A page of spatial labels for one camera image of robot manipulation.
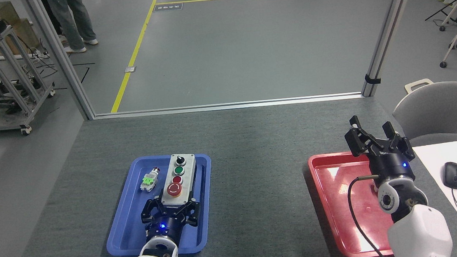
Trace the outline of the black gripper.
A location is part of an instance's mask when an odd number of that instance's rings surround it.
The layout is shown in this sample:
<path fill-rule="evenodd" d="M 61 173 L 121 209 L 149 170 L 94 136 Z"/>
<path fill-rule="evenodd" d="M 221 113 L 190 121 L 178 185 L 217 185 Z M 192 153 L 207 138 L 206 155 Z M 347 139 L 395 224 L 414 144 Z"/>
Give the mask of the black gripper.
<path fill-rule="evenodd" d="M 185 204 L 176 209 L 172 216 L 167 216 L 167 209 L 161 198 L 150 198 L 141 211 L 141 222 L 148 224 L 149 240 L 157 235 L 166 236 L 174 243 L 180 243 L 184 225 L 198 226 L 201 204 L 195 198 L 190 198 Z"/>
<path fill-rule="evenodd" d="M 377 140 L 372 134 L 367 133 L 361 127 L 357 115 L 349 120 L 350 129 L 344 135 L 348 147 L 354 157 L 366 152 L 372 145 L 377 145 Z M 387 180 L 401 176 L 415 180 L 415 175 L 410 167 L 410 162 L 416 157 L 410 141 L 405 136 L 395 131 L 391 122 L 387 121 L 383 126 L 387 139 L 381 139 L 381 152 L 378 155 L 368 154 L 369 169 L 372 175 L 379 175 L 375 179 L 376 187 Z"/>

